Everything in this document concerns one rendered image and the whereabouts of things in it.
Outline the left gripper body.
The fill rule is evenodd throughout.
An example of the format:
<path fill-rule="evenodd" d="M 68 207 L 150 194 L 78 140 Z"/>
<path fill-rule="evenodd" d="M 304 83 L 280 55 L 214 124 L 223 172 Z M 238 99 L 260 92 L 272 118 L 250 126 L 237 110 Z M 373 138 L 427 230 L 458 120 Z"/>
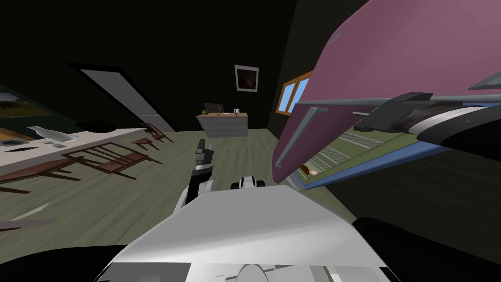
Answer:
<path fill-rule="evenodd" d="M 196 170 L 206 169 L 212 167 L 213 150 L 210 149 L 196 149 Z"/>

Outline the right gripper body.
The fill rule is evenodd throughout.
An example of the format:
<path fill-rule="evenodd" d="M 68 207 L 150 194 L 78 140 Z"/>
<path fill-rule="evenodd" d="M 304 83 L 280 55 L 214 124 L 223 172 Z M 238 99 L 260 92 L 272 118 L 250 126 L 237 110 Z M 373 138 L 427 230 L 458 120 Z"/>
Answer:
<path fill-rule="evenodd" d="M 419 103 L 429 102 L 432 95 L 412 92 L 392 98 L 355 124 L 353 129 L 360 132 L 395 132 L 394 127 L 410 116 Z"/>

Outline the long grey fridge handle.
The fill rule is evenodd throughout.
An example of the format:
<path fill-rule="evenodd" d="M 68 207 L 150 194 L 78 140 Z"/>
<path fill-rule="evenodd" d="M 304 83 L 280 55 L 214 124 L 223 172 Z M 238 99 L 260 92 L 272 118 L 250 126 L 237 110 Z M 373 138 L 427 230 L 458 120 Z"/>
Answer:
<path fill-rule="evenodd" d="M 300 101 L 297 105 L 355 105 L 355 106 L 381 106 L 389 98 L 371 98 L 371 99 L 335 99 L 335 100 L 310 100 Z M 450 100 L 462 101 L 466 103 L 501 103 L 501 94 L 482 94 L 482 95 L 457 95 L 457 96 L 432 96 L 430 101 Z"/>

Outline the large mauve fridge door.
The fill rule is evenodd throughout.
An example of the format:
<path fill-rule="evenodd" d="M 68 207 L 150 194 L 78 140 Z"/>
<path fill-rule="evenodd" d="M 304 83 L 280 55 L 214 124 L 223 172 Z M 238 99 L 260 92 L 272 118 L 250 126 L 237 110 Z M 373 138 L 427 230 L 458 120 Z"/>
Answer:
<path fill-rule="evenodd" d="M 325 45 L 300 101 L 501 94 L 501 0 L 369 0 Z"/>

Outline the grey cabinet with wooden top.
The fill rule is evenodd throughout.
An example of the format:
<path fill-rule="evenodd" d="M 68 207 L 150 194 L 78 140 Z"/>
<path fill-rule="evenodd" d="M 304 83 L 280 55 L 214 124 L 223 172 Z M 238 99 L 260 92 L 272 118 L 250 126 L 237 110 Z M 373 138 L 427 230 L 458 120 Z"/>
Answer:
<path fill-rule="evenodd" d="M 223 104 L 205 103 L 197 120 L 209 138 L 235 138 L 248 135 L 248 115 L 239 109 L 225 112 Z"/>

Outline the blue fridge with green inside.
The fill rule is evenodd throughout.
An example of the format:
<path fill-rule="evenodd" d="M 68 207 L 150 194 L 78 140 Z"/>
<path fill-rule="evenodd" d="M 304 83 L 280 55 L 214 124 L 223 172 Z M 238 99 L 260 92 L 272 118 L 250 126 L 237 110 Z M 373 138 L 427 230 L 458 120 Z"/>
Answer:
<path fill-rule="evenodd" d="M 401 133 L 363 133 L 349 128 L 286 178 L 306 190 L 369 174 L 380 169 L 448 151 Z"/>

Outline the brown wooden chair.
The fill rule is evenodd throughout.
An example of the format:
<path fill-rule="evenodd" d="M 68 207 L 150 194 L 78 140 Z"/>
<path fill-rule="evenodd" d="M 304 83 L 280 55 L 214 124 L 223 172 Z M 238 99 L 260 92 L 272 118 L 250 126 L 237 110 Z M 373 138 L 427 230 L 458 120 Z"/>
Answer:
<path fill-rule="evenodd" d="M 170 142 L 173 142 L 170 138 L 168 138 L 160 129 L 155 127 L 151 123 L 141 123 L 140 124 L 143 128 L 145 128 L 147 133 L 150 133 L 151 136 L 156 140 L 163 142 L 163 139 L 166 139 Z"/>
<path fill-rule="evenodd" d="M 127 150 L 128 153 L 121 154 L 116 151 L 112 151 L 107 147 L 108 145 L 113 145 L 122 148 L 124 150 Z M 114 174 L 132 180 L 137 180 L 137 178 L 126 175 L 122 172 L 143 161 L 156 162 L 158 164 L 162 164 L 161 162 L 152 159 L 146 154 L 140 153 L 136 150 L 133 150 L 131 148 L 125 147 L 123 145 L 114 142 L 109 142 L 101 145 L 91 146 L 85 149 L 72 151 L 63 154 L 62 156 L 72 161 L 75 161 L 76 163 L 96 169 L 105 174 Z"/>
<path fill-rule="evenodd" d="M 157 146 L 154 145 L 154 143 L 148 139 L 148 138 L 142 138 L 142 139 L 139 139 L 139 140 L 136 140 L 136 141 L 133 141 L 131 142 L 131 144 L 136 144 L 138 145 L 140 148 L 144 149 L 144 150 L 148 150 L 145 145 L 149 145 L 151 146 L 152 148 L 156 149 L 156 150 L 159 150 L 159 148 Z"/>

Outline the small mauve fridge door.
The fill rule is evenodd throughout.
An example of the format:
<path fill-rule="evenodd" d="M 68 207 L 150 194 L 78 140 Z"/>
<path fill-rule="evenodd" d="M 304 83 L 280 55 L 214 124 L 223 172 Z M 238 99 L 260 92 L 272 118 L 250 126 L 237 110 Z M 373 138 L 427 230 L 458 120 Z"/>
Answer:
<path fill-rule="evenodd" d="M 273 181 L 279 183 L 285 180 L 301 165 L 358 123 L 361 117 L 353 115 L 353 112 L 371 113 L 375 108 L 375 106 L 360 105 L 296 105 L 273 151 L 271 163 Z M 309 118 L 308 125 L 304 127 L 302 134 L 296 138 L 296 142 L 277 166 L 276 163 L 305 117 Z"/>

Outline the white framed dark picture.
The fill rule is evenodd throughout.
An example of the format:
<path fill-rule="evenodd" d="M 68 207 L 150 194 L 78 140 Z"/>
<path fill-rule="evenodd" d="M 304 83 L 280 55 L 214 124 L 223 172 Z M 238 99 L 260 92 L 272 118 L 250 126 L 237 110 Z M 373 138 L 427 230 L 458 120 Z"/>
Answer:
<path fill-rule="evenodd" d="M 236 90 L 239 92 L 257 92 L 259 68 L 234 65 Z"/>

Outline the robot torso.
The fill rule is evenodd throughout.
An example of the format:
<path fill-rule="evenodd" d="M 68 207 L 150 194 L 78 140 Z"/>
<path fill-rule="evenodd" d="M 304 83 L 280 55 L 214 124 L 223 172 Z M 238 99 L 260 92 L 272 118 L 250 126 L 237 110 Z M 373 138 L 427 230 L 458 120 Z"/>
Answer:
<path fill-rule="evenodd" d="M 391 282 L 345 218 L 287 185 L 183 191 L 93 282 Z"/>

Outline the grey room door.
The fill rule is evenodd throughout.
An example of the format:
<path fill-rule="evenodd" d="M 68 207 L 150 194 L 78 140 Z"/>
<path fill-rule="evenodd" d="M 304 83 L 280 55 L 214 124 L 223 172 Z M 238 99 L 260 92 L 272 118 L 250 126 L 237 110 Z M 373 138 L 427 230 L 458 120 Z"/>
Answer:
<path fill-rule="evenodd" d="M 162 132 L 174 131 L 119 70 L 91 70 L 89 68 L 81 70 L 130 112 L 138 116 L 143 123 L 150 123 Z"/>

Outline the orange framed window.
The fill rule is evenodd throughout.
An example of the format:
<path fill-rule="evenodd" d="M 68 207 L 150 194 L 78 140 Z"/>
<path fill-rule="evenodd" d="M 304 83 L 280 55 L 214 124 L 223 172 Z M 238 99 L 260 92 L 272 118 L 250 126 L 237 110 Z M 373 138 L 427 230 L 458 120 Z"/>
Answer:
<path fill-rule="evenodd" d="M 275 112 L 289 116 L 299 102 L 313 71 L 283 84 Z"/>

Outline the pale dining table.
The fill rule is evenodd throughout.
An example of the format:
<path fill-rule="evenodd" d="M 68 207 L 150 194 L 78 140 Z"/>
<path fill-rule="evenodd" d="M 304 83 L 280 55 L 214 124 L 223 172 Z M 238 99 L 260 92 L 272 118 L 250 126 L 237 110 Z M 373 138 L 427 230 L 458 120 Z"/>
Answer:
<path fill-rule="evenodd" d="M 26 194 L 26 190 L 2 188 L 1 185 L 39 176 L 73 181 L 74 178 L 67 176 L 68 172 L 64 169 L 76 162 L 63 157 L 63 154 L 109 142 L 122 145 L 122 139 L 137 134 L 150 139 L 144 128 L 116 129 L 108 133 L 86 131 L 72 135 L 73 140 L 61 144 L 55 142 L 48 145 L 49 139 L 40 139 L 15 146 L 13 149 L 0 150 L 0 191 Z M 121 154 L 128 153 L 127 150 L 113 145 L 107 147 Z"/>

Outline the landscape painting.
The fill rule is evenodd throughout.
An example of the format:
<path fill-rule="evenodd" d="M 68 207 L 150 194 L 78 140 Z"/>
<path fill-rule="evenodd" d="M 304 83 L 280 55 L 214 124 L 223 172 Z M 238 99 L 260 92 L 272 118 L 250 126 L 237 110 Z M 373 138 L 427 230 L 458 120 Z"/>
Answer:
<path fill-rule="evenodd" d="M 50 116 L 50 112 L 13 94 L 0 93 L 0 119 Z"/>

